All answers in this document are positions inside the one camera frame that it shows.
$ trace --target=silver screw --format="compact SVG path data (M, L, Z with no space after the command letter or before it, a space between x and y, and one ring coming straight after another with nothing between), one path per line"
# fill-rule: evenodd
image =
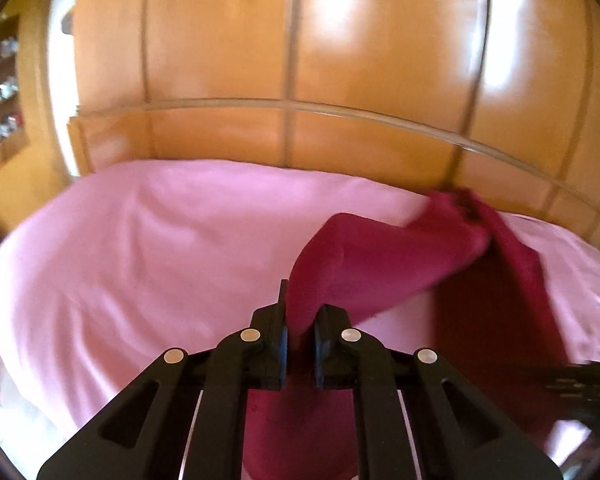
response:
M179 363L184 359L184 352L179 348L172 348L171 350L167 350L164 354L164 361L170 365L174 365Z
M260 339L260 332L254 328L246 328L240 333L240 339L251 343Z
M355 343L356 341L360 341L362 334L360 333L360 330L356 330L355 328L346 328L342 331L340 336L344 339L344 341Z
M423 348L418 352L418 359L427 365L432 365L438 360L438 354L429 348Z

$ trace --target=maroon fabric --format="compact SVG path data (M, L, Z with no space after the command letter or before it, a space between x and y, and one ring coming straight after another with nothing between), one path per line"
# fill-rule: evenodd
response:
M538 254L471 192L434 192L405 227L339 214L302 250L286 295L287 386L249 396L244 465L253 480L355 476L351 394L312 386L315 314L334 304L356 324L432 286L436 349L527 433L546 436L557 413L528 371L567 357Z

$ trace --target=bed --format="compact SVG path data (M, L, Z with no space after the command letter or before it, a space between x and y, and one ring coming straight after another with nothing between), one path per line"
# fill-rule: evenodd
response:
M570 360L600 360L596 1L391 0L419 9L403 27L418 41L370 6L342 43L320 11L333 1L76 1L83 178L0 248L0 357L47 449L165 348L245 326L329 216L405 224L428 189L503 211L541 255ZM342 31L355 11L328 17ZM512 18L519 36L497 25ZM526 57L507 64L504 40ZM429 305L362 328L413 351ZM569 431L558 462L584 434Z

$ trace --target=dark red garment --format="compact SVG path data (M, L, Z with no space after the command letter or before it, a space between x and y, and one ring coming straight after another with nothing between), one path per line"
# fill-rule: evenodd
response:
M253 480L349 480L351 393L312 386L311 326L334 304L353 324L434 287L435 348L542 442L558 413L529 370L567 363L538 254L472 192L434 192L405 227L338 214L298 256L286 294L288 381L250 392L244 465Z

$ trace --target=pink sheet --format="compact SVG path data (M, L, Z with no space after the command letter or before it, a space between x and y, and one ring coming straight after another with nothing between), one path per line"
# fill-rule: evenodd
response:
M0 354L69 436L164 349L201 351L246 326L331 215L405 224L426 200L362 178L222 160L113 166L0 247ZM600 253L562 228L504 216L541 255L570 359L600 360ZM426 346L428 299L360 327L390 348Z

